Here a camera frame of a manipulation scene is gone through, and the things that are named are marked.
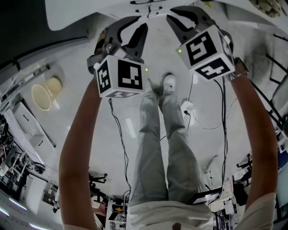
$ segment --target wire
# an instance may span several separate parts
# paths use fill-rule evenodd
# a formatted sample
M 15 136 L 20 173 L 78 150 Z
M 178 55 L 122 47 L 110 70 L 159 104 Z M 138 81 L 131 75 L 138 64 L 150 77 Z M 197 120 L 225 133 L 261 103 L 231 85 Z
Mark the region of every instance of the wire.
M 207 184 L 205 184 L 205 187 L 211 191 L 211 189 L 209 188 L 209 186 Z
M 196 184 L 198 185 L 198 188 L 199 188 L 199 193 L 201 193 L 201 188 L 200 188 L 200 185 L 198 184 L 197 180 L 195 179 L 195 182 Z
M 190 87 L 190 92 L 189 92 L 189 101 L 191 100 L 191 94 L 192 94 L 192 87 L 193 87 L 193 80 L 194 80 L 194 73 L 192 73 L 192 81 L 191 81 L 191 87 Z
M 190 126 L 190 121 L 191 121 L 191 115 L 190 113 L 187 113 L 189 115 L 189 123 L 188 123 L 188 128 L 187 128 L 187 131 L 189 131 L 189 126 Z
M 212 212 L 216 217 L 218 217 L 224 224 L 226 224 L 226 222 L 222 219 L 221 216 L 219 216 L 216 212 Z
M 117 124 L 117 127 L 118 127 L 118 130 L 119 130 L 119 134 L 120 134 L 120 138 L 121 138 L 121 143 L 122 143 L 122 147 L 123 147 L 123 151 L 124 151 L 124 162 L 125 162 L 125 169 L 124 169 L 124 174 L 125 174 L 125 179 L 126 179 L 126 182 L 127 182 L 127 185 L 129 187 L 129 190 L 126 191 L 124 194 L 123 194 L 123 212 L 124 212 L 124 217 L 125 217 L 125 228 L 126 228 L 126 220 L 127 220 L 127 215 L 126 215 L 126 200 L 128 198 L 128 196 L 130 196 L 131 194 L 131 186 L 129 184 L 129 181 L 128 181 L 128 177 L 127 177 L 127 169 L 128 169 L 128 163 L 129 163 L 129 157 L 127 155 L 127 152 L 126 152 L 126 148 L 125 148 L 125 144 L 124 144 L 124 140 L 123 140 L 123 135 L 122 135 L 122 128 L 121 128 L 121 125 L 120 125 L 120 122 L 119 122 L 119 119 L 117 118 L 115 112 L 114 112 L 114 108 L 113 108 L 113 104 L 112 104 L 112 99 L 110 98 L 108 100 L 108 103 L 110 105 L 110 108 L 111 108 L 111 114 L 113 116 L 113 118 L 115 119 L 115 122 Z
M 211 175 L 211 171 L 209 171 L 209 173 L 210 173 L 210 183 L 211 183 L 211 185 L 213 186 L 214 178 L 213 178 L 212 175 Z
M 230 106 L 230 110 L 229 110 L 228 115 L 226 116 L 226 119 L 228 119 L 228 117 L 230 116 L 232 107 L 233 107 L 235 101 L 237 101 L 237 100 L 238 100 L 238 98 L 235 98 L 235 99 L 232 101 L 232 104 L 231 104 L 231 106 Z M 201 129 L 204 129 L 204 130 L 215 130 L 215 129 L 218 129 L 218 128 L 223 124 L 223 121 L 222 121 L 222 122 L 221 122 L 219 125 L 217 125 L 215 128 L 203 128 L 203 126 L 201 125 L 201 123 L 195 118 L 195 114 L 194 114 L 193 110 L 192 110 L 192 115 L 193 115 L 194 120 L 199 124 L 200 128 L 201 128 Z
M 208 205 L 213 203 L 215 200 L 220 198 L 222 195 L 223 184 L 224 184 L 225 173 L 226 173 L 226 160 L 227 160 L 227 154 L 228 154 L 228 139 L 227 139 L 227 129 L 226 129 L 226 87 L 225 87 L 225 80 L 224 80 L 224 77 L 222 77 L 223 88 L 221 87 L 221 85 L 216 80 L 214 80 L 214 81 L 219 86 L 219 88 L 221 90 L 221 95 L 222 95 L 222 109 L 221 109 L 222 118 L 221 119 L 222 119 L 223 132 L 224 132 L 224 160 L 223 160 L 223 164 L 222 164 L 222 175 L 221 175 L 221 177 L 222 177 L 222 185 L 221 185 L 222 190 Z
M 187 131 L 189 130 L 189 126 L 190 126 L 190 121 L 191 121 L 191 115 L 187 112 L 186 113 L 187 115 L 189 115 L 189 117 L 190 117 L 190 119 L 189 119 L 189 124 L 188 124 L 188 128 L 187 128 Z

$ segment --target shoe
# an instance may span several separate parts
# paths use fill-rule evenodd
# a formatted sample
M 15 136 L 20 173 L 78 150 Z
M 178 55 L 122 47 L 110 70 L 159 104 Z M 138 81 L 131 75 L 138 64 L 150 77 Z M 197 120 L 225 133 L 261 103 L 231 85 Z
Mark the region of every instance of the shoe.
M 176 78 L 173 74 L 168 73 L 163 80 L 163 94 L 175 92 Z
M 153 92 L 153 89 L 152 89 L 151 85 L 152 85 L 151 84 L 151 80 L 150 80 L 150 78 L 148 78 L 145 93 Z

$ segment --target leg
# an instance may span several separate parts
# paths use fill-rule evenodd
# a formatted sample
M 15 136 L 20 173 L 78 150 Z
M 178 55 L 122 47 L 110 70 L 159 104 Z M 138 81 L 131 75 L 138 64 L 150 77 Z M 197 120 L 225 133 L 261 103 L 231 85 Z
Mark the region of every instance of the leg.
M 169 144 L 168 197 L 169 200 L 187 203 L 194 194 L 204 191 L 204 186 L 201 179 L 202 171 L 188 145 L 188 132 L 178 98 L 174 93 L 173 81 L 175 84 L 174 76 L 169 75 L 165 78 L 163 96 L 159 101 Z
M 158 101 L 150 90 L 144 93 L 140 106 L 139 149 L 129 205 L 161 200 L 167 200 L 167 187 L 160 146 Z

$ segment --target white cube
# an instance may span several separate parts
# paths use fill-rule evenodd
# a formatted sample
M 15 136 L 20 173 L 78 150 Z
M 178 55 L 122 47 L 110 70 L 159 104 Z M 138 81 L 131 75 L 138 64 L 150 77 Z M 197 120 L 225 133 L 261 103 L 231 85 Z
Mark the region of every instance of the white cube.
M 148 66 L 112 55 L 96 68 L 100 97 L 128 98 L 143 93 L 148 80 Z
M 182 44 L 176 52 L 189 70 L 207 81 L 235 71 L 230 47 L 215 25 Z

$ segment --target white cable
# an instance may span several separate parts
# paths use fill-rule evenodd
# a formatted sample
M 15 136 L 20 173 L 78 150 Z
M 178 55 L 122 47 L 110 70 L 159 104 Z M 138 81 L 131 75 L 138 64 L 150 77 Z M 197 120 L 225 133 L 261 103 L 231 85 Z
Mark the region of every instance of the white cable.
M 233 102 L 232 102 L 232 104 L 231 104 L 231 107 L 230 107 L 229 114 L 228 114 L 228 116 L 226 117 L 226 119 L 229 117 L 229 115 L 230 115 L 230 113 L 231 113 L 231 110 L 232 110 L 232 107 L 233 107 L 233 104 L 234 104 L 234 102 L 237 101 L 237 100 L 238 100 L 238 98 L 235 98 L 235 99 L 233 100 Z M 204 129 L 204 130 L 214 130 L 214 129 L 219 128 L 219 127 L 223 124 L 223 122 L 221 122 L 221 123 L 220 123 L 217 127 L 215 127 L 215 128 L 203 128 L 202 125 L 200 124 L 200 122 L 195 118 L 195 114 L 194 114 L 194 112 L 193 112 L 193 109 L 192 109 L 191 111 L 192 111 L 192 115 L 193 115 L 194 120 L 199 124 L 199 126 L 200 126 L 201 129 Z

